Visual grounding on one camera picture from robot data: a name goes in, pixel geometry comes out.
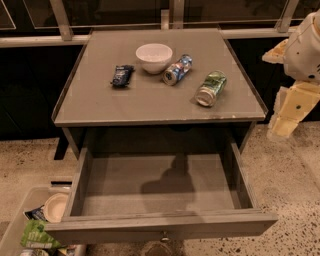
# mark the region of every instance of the blue can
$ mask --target blue can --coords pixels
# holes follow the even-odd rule
[[[164,73],[163,81],[167,85],[175,85],[178,83],[192,67],[192,58],[188,54],[183,54],[181,58],[171,64]]]

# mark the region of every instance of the terrazzo floor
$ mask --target terrazzo floor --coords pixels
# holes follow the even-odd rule
[[[197,239],[88,246],[89,256],[320,255],[320,122],[301,123],[283,142],[257,125],[242,154],[264,212],[278,221],[258,237]],[[71,180],[77,161],[70,149],[54,161],[57,139],[0,142],[0,239],[25,191],[35,184]]]

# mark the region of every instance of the open drawer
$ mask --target open drawer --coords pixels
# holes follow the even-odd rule
[[[66,244],[255,236],[258,208],[226,127],[88,128],[61,223]]]

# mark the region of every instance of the plastic bin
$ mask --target plastic bin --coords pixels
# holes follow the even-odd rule
[[[23,212],[43,205],[50,196],[61,192],[68,193],[69,189],[51,186],[35,186],[30,189],[0,242],[1,256],[19,256],[24,249],[20,245],[20,240],[27,224],[27,218]]]

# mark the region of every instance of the can label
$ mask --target can label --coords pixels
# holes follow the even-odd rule
[[[227,78],[224,73],[221,71],[211,72],[197,90],[196,100],[202,106],[213,106],[226,83]]]
[[[163,73],[163,81],[168,85],[175,85],[179,82],[192,66],[192,58],[184,54],[181,58],[168,67]]]

